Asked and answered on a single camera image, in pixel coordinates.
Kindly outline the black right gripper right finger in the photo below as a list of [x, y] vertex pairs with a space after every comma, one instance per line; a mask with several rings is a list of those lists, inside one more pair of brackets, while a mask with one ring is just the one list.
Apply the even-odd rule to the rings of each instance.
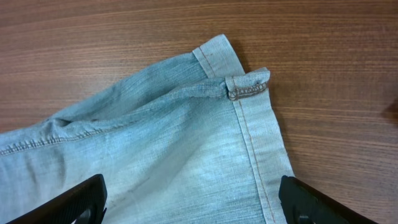
[[377, 224], [295, 177], [282, 176], [279, 199], [288, 224]]

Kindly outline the light blue denim shorts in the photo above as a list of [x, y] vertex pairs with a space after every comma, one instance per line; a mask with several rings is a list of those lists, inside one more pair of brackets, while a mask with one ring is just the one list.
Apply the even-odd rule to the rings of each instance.
[[284, 223], [270, 76], [218, 35], [1, 134], [1, 222], [102, 174], [105, 223]]

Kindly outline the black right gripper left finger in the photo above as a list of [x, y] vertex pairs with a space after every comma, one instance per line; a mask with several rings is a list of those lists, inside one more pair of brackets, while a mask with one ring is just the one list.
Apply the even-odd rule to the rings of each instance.
[[107, 196], [104, 177], [96, 174], [7, 224], [101, 224]]

